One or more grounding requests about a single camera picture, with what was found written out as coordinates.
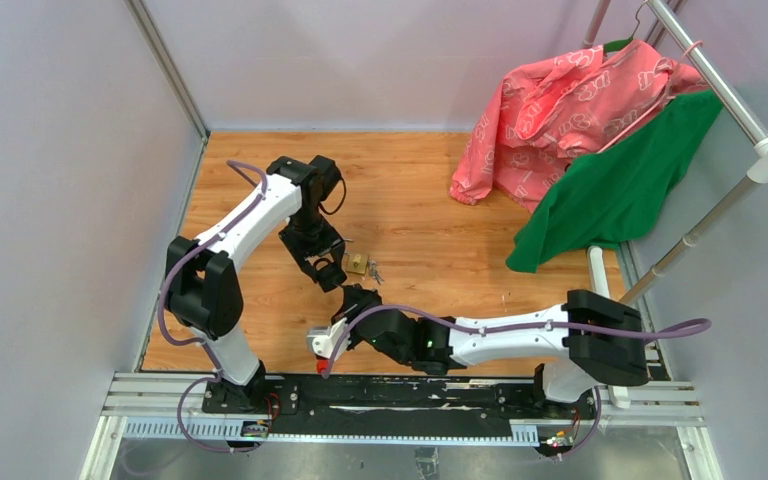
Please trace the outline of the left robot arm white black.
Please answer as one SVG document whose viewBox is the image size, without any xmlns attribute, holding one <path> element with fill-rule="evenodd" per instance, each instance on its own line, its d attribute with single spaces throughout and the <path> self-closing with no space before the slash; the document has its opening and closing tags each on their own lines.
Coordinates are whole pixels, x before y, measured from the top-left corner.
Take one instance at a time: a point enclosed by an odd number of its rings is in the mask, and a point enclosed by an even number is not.
<svg viewBox="0 0 768 480">
<path fill-rule="evenodd" d="M 266 368 L 238 323 L 244 310 L 239 272 L 273 231 L 301 272 L 324 292 L 342 286 L 345 241 L 328 222 L 324 202 L 345 180 L 336 162 L 317 155 L 307 163 L 282 156 L 261 170 L 230 160 L 228 166 L 253 186 L 230 213 L 193 239 L 168 246 L 158 297 L 158 326 L 165 313 L 192 332 L 212 362 L 215 381 L 229 405 L 258 411 L 268 399 Z"/>
</svg>

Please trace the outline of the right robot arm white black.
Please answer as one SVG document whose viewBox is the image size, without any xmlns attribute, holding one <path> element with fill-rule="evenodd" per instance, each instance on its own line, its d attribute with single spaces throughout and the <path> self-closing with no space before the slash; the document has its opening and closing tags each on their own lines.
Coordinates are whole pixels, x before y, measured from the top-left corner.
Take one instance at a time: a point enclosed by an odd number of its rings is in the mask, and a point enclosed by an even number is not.
<svg viewBox="0 0 768 480">
<path fill-rule="evenodd" d="M 343 304 L 330 325 L 307 336 L 323 376 L 360 343 L 431 376 L 546 357 L 530 393 L 535 411 L 549 418 L 597 385 L 637 387 L 649 380 L 639 312 L 589 290 L 570 290 L 565 302 L 543 310 L 493 318 L 435 316 L 386 304 L 377 291 L 359 285 L 342 291 Z"/>
</svg>

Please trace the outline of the brass padlock steel shackle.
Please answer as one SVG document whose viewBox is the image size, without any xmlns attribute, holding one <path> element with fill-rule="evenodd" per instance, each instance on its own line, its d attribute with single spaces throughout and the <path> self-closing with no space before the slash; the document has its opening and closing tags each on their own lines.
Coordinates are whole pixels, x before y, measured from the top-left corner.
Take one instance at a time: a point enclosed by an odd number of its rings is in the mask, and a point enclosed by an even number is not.
<svg viewBox="0 0 768 480">
<path fill-rule="evenodd" d="M 352 239 L 335 240 L 330 248 L 331 259 L 344 273 L 365 276 L 370 266 L 370 255 L 356 251 L 352 243 Z"/>
</svg>

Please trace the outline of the black padlock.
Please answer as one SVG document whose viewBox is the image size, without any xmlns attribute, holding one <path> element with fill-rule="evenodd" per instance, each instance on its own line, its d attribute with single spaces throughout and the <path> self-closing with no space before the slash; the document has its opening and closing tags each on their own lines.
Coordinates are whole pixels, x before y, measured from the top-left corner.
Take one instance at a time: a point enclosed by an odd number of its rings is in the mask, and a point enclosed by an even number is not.
<svg viewBox="0 0 768 480">
<path fill-rule="evenodd" d="M 338 275 L 339 267 L 328 258 L 319 258 L 313 263 L 315 269 L 315 280 L 317 283 L 324 284 L 333 282 Z"/>
</svg>

